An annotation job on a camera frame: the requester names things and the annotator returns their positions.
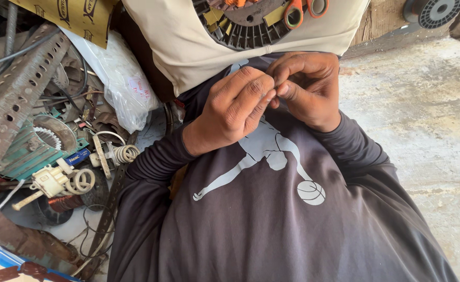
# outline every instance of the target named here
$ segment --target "dark gray long-sleeve shirt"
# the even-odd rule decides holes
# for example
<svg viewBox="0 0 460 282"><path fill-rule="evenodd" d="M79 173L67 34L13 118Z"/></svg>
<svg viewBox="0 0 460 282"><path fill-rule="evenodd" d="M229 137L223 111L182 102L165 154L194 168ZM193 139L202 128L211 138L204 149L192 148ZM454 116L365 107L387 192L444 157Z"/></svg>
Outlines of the dark gray long-sleeve shirt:
<svg viewBox="0 0 460 282"><path fill-rule="evenodd" d="M181 95L185 120L230 71L277 56ZM182 130L127 170L108 282L457 281L387 154L346 115L320 133L267 109L256 131L200 157ZM171 176L187 163L171 202Z"/></svg>

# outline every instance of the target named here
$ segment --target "copper wire coil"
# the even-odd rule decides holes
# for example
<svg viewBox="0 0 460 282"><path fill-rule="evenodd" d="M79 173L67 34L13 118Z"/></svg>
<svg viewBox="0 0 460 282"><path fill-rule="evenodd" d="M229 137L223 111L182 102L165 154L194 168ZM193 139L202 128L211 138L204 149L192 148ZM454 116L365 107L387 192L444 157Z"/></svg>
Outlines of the copper wire coil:
<svg viewBox="0 0 460 282"><path fill-rule="evenodd" d="M80 195L71 195L63 197L53 197L48 199L50 207L55 212L65 212L71 209L82 207L84 205Z"/></svg>

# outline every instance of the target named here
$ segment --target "yellow laminate sheet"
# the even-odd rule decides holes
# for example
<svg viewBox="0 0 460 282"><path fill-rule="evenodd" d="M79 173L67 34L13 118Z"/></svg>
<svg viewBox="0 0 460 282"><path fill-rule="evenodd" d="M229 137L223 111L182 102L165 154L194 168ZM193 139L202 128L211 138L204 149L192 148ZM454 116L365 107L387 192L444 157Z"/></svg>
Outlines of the yellow laminate sheet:
<svg viewBox="0 0 460 282"><path fill-rule="evenodd" d="M119 0L10 0L106 49L108 28Z"/></svg>

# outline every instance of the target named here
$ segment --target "scissors handle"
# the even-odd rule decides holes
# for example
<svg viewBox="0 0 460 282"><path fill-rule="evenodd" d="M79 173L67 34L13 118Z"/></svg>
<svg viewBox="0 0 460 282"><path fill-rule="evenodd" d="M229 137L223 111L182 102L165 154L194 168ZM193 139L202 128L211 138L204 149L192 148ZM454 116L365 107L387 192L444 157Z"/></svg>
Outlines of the scissors handle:
<svg viewBox="0 0 460 282"><path fill-rule="evenodd" d="M291 0L291 3L284 11L284 22L288 29L293 30L303 22L303 9L301 0Z"/></svg>
<svg viewBox="0 0 460 282"><path fill-rule="evenodd" d="M320 12L315 13L314 4L321 1L324 1L324 7ZM318 19L327 12L327 9L329 8L329 0L307 0L307 5L310 16L312 16L314 19Z"/></svg>

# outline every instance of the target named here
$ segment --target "plastic packet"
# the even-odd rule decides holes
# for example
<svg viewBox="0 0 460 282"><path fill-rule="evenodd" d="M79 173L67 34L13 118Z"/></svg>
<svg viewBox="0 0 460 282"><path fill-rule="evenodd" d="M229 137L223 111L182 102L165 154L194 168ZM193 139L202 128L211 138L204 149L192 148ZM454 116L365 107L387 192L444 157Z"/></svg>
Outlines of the plastic packet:
<svg viewBox="0 0 460 282"><path fill-rule="evenodd" d="M120 126L130 134L145 127L148 112L159 107L134 54L122 36L108 32L108 47L61 28L104 84L104 98L114 107Z"/></svg>

